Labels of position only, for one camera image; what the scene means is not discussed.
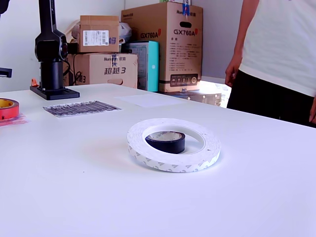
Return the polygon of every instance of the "white wall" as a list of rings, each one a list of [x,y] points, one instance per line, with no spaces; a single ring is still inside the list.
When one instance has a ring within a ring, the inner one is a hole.
[[[126,0],[125,9],[158,3],[159,0]]]
[[[204,9],[203,76],[225,78],[238,34],[243,0],[193,0]]]
[[[121,15],[124,0],[55,0],[57,29],[64,31],[80,15]],[[0,92],[28,89],[39,80],[34,48],[40,33],[39,0],[11,0],[0,19],[0,67],[12,68],[12,78],[0,78]]]

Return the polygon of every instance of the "red tape roll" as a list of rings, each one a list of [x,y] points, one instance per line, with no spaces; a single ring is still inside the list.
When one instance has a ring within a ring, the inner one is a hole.
[[[0,98],[0,121],[12,119],[19,115],[19,102]]]

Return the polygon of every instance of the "black robotic arm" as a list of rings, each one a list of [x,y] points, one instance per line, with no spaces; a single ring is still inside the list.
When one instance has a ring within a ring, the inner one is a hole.
[[[0,14],[10,0],[0,0]],[[63,61],[68,55],[66,36],[57,30],[55,0],[39,0],[41,33],[35,40],[35,55],[40,62],[40,85],[30,90],[46,100],[78,98],[79,93],[63,86]]]
[[[7,11],[8,6],[9,6],[9,1],[10,0],[0,0],[0,17],[1,17],[1,14],[4,14]]]

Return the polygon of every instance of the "person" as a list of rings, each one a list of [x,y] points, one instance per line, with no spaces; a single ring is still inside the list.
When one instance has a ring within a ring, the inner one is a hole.
[[[228,108],[316,127],[316,0],[244,0]]]

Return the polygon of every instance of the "double-sided tape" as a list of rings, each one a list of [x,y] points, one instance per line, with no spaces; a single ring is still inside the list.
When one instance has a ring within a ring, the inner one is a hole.
[[[19,115],[19,102],[0,98],[0,121],[15,118]]]
[[[192,154],[169,154],[159,151],[146,142],[146,138],[157,132],[174,131],[189,135],[203,144],[203,148]],[[168,172],[195,172],[213,165],[221,151],[219,139],[207,128],[189,121],[156,118],[142,121],[127,134],[129,153],[143,164]]]
[[[186,135],[179,132],[157,132],[146,137],[146,142],[162,152],[179,154],[186,148]]]

